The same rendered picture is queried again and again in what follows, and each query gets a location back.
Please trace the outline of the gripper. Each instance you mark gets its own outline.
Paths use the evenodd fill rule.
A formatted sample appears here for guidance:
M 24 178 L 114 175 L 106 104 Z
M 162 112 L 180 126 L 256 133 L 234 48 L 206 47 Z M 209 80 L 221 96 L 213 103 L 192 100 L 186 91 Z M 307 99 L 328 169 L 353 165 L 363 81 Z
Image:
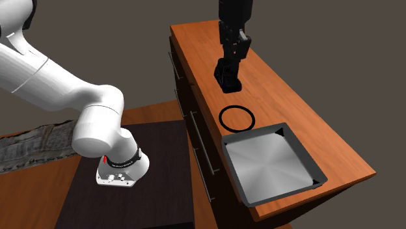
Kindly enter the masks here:
M 253 0 L 219 0 L 219 38 L 227 61 L 237 62 L 247 56 L 252 39 L 242 28 L 250 20 L 252 6 Z M 240 30 L 236 43 L 237 29 Z

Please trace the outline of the wooden chest of drawers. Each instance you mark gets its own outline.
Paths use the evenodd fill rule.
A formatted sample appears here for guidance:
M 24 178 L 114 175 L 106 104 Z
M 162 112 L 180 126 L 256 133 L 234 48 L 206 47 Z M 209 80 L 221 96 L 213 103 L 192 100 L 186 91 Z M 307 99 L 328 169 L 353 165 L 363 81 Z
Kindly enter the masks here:
M 219 123 L 219 113 L 228 105 L 250 109 L 261 128 L 285 122 L 327 177 L 321 187 L 275 200 L 250 209 L 249 217 L 260 224 L 281 226 L 296 218 L 282 216 L 294 209 L 302 215 L 343 190 L 375 176 L 367 164 L 312 108 L 307 105 L 253 50 L 240 64 L 241 92 L 225 94 L 213 73 L 223 50 L 218 22 L 202 21 L 170 28 L 173 52 L 182 65 L 220 157 L 221 138 L 229 134 Z

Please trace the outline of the grey square tray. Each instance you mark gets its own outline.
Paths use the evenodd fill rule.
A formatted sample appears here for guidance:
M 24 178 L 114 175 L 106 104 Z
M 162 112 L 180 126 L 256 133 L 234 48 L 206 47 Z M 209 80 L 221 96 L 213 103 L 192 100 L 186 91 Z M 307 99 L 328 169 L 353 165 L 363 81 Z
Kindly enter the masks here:
M 285 122 L 225 135 L 221 146 L 248 208 L 316 189 L 328 180 Z

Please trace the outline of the dark robot stand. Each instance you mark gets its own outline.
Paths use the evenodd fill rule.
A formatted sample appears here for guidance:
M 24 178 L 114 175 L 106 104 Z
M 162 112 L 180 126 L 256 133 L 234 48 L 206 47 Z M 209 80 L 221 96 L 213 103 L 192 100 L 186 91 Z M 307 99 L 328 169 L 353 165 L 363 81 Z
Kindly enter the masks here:
M 81 158 L 55 229 L 194 229 L 184 120 L 127 126 L 148 156 L 133 187 L 96 183 L 99 159 Z

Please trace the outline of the grey patterned rug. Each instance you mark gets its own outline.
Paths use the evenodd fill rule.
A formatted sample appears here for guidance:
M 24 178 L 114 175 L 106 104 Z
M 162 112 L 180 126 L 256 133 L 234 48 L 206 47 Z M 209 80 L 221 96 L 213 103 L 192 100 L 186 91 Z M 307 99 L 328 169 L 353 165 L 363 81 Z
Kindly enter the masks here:
M 48 124 L 0 138 L 0 174 L 76 156 L 72 137 L 76 120 Z

